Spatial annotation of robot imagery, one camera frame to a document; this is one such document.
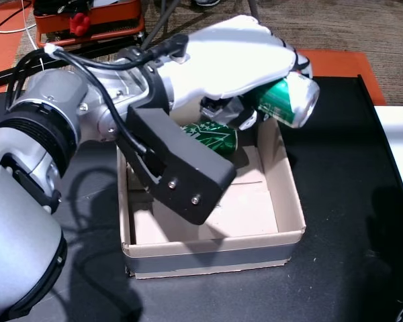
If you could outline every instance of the brown carpet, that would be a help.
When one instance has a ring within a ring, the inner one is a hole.
[[[146,29],[159,18],[159,1],[142,0]],[[259,0],[262,23],[296,48],[366,53],[389,105],[403,105],[403,0]],[[169,20],[168,32],[192,32],[238,14],[245,0],[222,0],[208,9],[183,0]],[[29,24],[33,23],[32,15]],[[27,35],[17,58],[32,50]]]

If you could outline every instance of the white cable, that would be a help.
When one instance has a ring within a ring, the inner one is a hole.
[[[49,57],[51,57],[52,59],[60,60],[61,58],[55,56],[54,53],[55,53],[57,50],[64,50],[64,49],[62,49],[62,47],[60,47],[60,46],[56,46],[56,45],[51,44],[51,43],[49,42],[49,43],[47,43],[47,44],[45,45],[45,47],[43,47],[43,50],[44,50],[45,53],[48,54]]]
[[[21,5],[22,5],[22,16],[23,16],[23,18],[24,18],[24,27],[26,28],[26,32],[27,32],[28,39],[30,39],[30,42],[32,43],[33,48],[34,48],[34,49],[38,49],[38,47],[36,46],[36,44],[35,44],[34,41],[33,41],[32,35],[30,35],[30,32],[28,31],[28,28],[27,28],[27,23],[26,23],[26,11],[25,11],[25,9],[24,9],[24,0],[21,0]],[[40,60],[40,64],[42,65],[42,70],[45,70],[45,68],[44,68],[44,66],[43,66],[43,61],[42,61],[42,59],[39,58],[39,60]]]
[[[29,25],[27,27],[27,29],[32,29],[36,26],[36,24],[34,25]],[[25,28],[21,28],[21,29],[16,29],[16,30],[0,30],[0,34],[14,34],[16,32],[24,32],[26,29]]]

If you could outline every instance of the cardboard box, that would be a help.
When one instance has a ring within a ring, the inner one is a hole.
[[[300,200],[276,120],[258,131],[257,147],[241,146],[231,158],[238,176],[200,226],[139,190],[118,151],[122,250],[136,278],[247,270],[291,258],[306,228]]]

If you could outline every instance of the black table surface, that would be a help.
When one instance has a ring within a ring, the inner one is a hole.
[[[307,223],[288,264],[126,278],[116,148],[88,143],[54,214],[69,243],[66,266],[18,321],[393,321],[403,307],[402,183],[359,81],[317,81],[322,94],[305,127],[282,127]]]

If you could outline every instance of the green soda can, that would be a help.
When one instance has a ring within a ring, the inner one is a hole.
[[[302,127],[312,113],[320,87],[298,72],[246,94],[254,108],[290,127]]]
[[[227,156],[237,149],[237,132],[213,121],[202,121],[182,127],[183,131],[216,153]]]

